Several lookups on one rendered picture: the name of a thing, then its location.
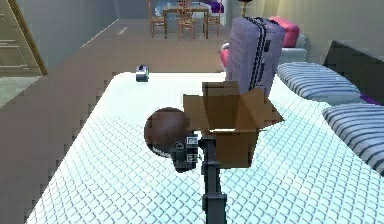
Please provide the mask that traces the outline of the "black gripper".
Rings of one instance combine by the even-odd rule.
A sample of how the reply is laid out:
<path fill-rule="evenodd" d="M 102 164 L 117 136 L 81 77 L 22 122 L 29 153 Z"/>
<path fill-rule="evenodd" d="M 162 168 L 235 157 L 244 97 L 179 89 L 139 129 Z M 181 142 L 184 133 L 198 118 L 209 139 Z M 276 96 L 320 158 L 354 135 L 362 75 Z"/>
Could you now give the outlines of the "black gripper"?
<path fill-rule="evenodd" d="M 163 152 L 154 147 L 151 151 L 158 156 L 171 158 L 173 166 L 178 173 L 184 173 L 196 168 L 198 157 L 198 146 L 196 144 L 186 144 L 177 141 L 170 149 L 170 153 Z"/>

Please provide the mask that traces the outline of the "brown basketball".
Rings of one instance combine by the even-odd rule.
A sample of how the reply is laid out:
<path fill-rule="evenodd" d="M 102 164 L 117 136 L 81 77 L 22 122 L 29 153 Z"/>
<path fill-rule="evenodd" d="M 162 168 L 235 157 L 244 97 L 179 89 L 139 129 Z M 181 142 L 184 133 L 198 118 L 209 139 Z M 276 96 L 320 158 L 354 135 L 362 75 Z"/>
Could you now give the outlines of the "brown basketball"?
<path fill-rule="evenodd" d="M 154 147 L 170 153 L 170 149 L 177 141 L 184 142 L 185 137 L 193 133 L 189 124 L 189 119 L 180 109 L 173 107 L 158 109 L 146 120 L 145 143 L 150 150 Z"/>

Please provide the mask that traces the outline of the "white quilted bed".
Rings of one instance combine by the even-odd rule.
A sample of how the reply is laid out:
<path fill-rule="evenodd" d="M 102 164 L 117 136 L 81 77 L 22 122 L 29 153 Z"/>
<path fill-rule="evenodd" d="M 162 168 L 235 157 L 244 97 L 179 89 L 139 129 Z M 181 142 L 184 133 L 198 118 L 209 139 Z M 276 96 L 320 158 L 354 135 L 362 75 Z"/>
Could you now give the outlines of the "white quilted bed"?
<path fill-rule="evenodd" d="M 202 74 L 115 76 L 26 224 L 205 224 L 199 170 L 177 173 L 147 148 L 146 119 L 199 94 Z M 221 174 L 228 224 L 384 224 L 384 177 L 323 118 L 323 105 L 275 81 L 281 123 L 259 137 L 252 165 Z"/>

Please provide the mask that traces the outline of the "brown cardboard box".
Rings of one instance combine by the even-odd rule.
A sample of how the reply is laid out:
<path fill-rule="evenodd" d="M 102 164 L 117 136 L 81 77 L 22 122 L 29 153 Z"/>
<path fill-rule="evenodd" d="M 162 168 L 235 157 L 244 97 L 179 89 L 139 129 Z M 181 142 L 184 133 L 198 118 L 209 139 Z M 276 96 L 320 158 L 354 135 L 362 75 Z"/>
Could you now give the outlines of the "brown cardboard box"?
<path fill-rule="evenodd" d="M 189 128 L 216 139 L 221 168 L 249 168 L 259 132 L 283 117 L 260 88 L 241 93 L 237 81 L 203 82 L 202 95 L 183 95 Z"/>

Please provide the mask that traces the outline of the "small grey alarm clock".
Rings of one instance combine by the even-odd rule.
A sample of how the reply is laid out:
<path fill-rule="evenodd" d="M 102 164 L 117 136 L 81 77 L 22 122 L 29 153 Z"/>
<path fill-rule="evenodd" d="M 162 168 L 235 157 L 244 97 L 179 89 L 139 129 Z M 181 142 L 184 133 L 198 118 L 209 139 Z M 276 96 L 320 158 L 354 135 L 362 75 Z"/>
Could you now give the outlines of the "small grey alarm clock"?
<path fill-rule="evenodd" d="M 147 82 L 149 80 L 149 68 L 147 65 L 139 65 L 136 67 L 136 81 Z"/>

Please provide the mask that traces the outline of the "wooden dining chair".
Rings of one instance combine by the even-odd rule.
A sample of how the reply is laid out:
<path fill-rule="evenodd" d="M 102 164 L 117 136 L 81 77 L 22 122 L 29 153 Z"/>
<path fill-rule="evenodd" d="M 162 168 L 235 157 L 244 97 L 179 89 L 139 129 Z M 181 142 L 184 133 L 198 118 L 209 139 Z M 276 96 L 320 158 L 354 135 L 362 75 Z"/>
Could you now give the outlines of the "wooden dining chair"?
<path fill-rule="evenodd" d="M 204 16 L 204 34 L 205 36 L 209 35 L 209 26 L 216 26 L 216 36 L 220 34 L 220 24 L 221 24 L 221 12 L 218 13 L 207 13 Z"/>
<path fill-rule="evenodd" d="M 162 27 L 163 29 L 166 29 L 166 18 L 157 8 L 152 7 L 152 0 L 147 0 L 147 4 L 151 36 L 154 37 L 156 28 Z"/>
<path fill-rule="evenodd" d="M 196 32 L 191 0 L 177 0 L 176 13 L 178 40 L 181 40 L 182 34 L 185 30 L 187 30 L 189 34 L 189 40 L 192 41 L 196 37 Z"/>

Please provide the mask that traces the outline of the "purple suitcase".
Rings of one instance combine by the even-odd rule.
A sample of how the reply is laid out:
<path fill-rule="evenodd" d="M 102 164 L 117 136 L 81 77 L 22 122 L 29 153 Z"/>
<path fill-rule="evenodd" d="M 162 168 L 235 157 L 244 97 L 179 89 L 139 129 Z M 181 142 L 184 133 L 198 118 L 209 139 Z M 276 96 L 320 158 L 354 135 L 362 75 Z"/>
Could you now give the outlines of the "purple suitcase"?
<path fill-rule="evenodd" d="M 232 20 L 226 79 L 237 81 L 241 93 L 261 89 L 268 97 L 282 52 L 285 30 L 264 17 Z"/>

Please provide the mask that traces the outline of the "wooden dining table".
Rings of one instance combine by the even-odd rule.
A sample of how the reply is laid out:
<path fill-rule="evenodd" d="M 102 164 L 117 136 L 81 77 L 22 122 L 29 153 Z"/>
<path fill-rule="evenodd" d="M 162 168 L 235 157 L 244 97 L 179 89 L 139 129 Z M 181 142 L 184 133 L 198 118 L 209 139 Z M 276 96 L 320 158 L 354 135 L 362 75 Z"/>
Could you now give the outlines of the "wooden dining table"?
<path fill-rule="evenodd" d="M 207 6 L 192 6 L 190 1 L 184 1 L 182 3 L 176 3 L 175 5 L 166 5 L 163 8 L 162 16 L 164 19 L 167 19 L 167 15 L 170 13 L 176 14 L 176 20 L 178 21 L 178 30 L 182 30 L 184 27 L 188 26 L 191 28 L 195 28 L 193 23 L 194 13 L 202 13 L 203 14 L 203 34 L 205 38 L 208 38 L 208 14 L 209 8 Z"/>

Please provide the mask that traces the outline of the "grey sofa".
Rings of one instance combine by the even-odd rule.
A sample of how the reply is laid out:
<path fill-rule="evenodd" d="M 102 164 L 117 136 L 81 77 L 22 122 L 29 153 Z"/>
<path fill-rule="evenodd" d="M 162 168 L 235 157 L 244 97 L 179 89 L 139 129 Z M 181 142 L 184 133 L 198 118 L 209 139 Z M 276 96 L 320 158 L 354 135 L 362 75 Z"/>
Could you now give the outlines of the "grey sofa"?
<path fill-rule="evenodd" d="M 279 63 L 305 62 L 307 50 L 305 49 L 306 36 L 299 34 L 296 45 L 293 48 L 283 48 Z"/>

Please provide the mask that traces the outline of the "blue striped pillow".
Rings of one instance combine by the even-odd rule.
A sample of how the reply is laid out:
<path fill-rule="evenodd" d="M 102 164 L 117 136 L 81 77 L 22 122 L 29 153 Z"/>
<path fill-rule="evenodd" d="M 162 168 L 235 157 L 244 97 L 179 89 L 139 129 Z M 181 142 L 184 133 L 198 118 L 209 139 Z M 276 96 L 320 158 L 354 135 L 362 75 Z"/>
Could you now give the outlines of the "blue striped pillow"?
<path fill-rule="evenodd" d="M 345 102 L 360 97 L 359 89 L 336 71 L 316 63 L 292 62 L 277 67 L 279 79 L 298 96 L 318 102 Z"/>
<path fill-rule="evenodd" d="M 384 177 L 384 106 L 343 104 L 324 109 L 322 115 L 334 133 Z"/>

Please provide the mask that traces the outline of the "olive room door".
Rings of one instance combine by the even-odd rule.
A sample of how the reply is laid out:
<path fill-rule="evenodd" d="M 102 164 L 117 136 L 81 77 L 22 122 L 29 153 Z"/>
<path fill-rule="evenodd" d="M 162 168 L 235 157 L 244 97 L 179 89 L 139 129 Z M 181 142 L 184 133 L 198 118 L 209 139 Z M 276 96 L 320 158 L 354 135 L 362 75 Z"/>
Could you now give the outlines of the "olive room door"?
<path fill-rule="evenodd" d="M 0 0 L 0 77 L 47 74 L 17 1 Z"/>

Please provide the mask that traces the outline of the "dark headboard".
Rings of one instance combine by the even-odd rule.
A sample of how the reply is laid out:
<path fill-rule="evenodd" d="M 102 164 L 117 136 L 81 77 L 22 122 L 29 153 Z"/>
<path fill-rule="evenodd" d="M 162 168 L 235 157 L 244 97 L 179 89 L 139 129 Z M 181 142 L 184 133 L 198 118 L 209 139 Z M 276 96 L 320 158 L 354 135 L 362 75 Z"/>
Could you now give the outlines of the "dark headboard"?
<path fill-rule="evenodd" d="M 384 59 L 333 40 L 323 65 L 354 84 L 363 100 L 384 106 Z"/>

